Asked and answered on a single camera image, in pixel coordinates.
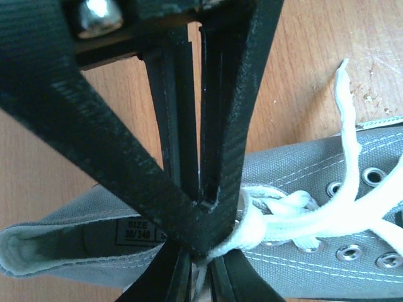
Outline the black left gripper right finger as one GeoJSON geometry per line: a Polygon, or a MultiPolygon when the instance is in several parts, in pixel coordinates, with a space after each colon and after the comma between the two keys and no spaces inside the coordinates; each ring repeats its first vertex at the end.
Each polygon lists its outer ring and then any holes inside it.
{"type": "Polygon", "coordinates": [[[254,270],[240,250],[231,250],[209,264],[213,301],[284,302],[254,270]]]}

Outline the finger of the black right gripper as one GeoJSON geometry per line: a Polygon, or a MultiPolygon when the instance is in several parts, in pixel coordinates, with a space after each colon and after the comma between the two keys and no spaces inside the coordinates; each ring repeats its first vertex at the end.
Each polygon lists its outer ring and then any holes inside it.
{"type": "Polygon", "coordinates": [[[142,56],[147,70],[164,171],[187,196],[199,193],[192,44],[188,27],[165,32],[142,56]]]}
{"type": "Polygon", "coordinates": [[[193,255],[236,217],[246,139],[281,1],[2,1],[1,108],[193,255]],[[187,26],[199,193],[191,200],[82,70],[187,26]]]}

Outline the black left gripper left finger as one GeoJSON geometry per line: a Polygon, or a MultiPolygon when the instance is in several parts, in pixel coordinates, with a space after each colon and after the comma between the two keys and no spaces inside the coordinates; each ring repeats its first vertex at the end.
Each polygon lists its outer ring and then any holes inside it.
{"type": "Polygon", "coordinates": [[[187,251],[166,242],[146,271],[117,302],[191,300],[191,260],[187,251]]]}

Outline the white shoelace of sneaker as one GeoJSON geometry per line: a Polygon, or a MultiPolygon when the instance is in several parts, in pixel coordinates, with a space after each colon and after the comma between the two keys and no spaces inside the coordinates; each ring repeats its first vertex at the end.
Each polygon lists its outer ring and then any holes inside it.
{"type": "Polygon", "coordinates": [[[247,155],[235,228],[207,261],[239,249],[289,298],[401,301],[402,118],[357,123],[347,65],[341,131],[247,155]]]}

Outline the grey sneaker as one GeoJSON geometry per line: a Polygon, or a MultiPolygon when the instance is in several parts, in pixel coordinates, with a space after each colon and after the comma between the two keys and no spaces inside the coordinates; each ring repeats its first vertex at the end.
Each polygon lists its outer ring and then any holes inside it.
{"type": "MultiPolygon", "coordinates": [[[[249,154],[237,222],[242,249],[289,298],[402,300],[402,118],[361,123],[358,168],[340,135],[249,154]]],[[[1,272],[131,285],[164,234],[97,185],[45,218],[1,232],[1,272]]]]}

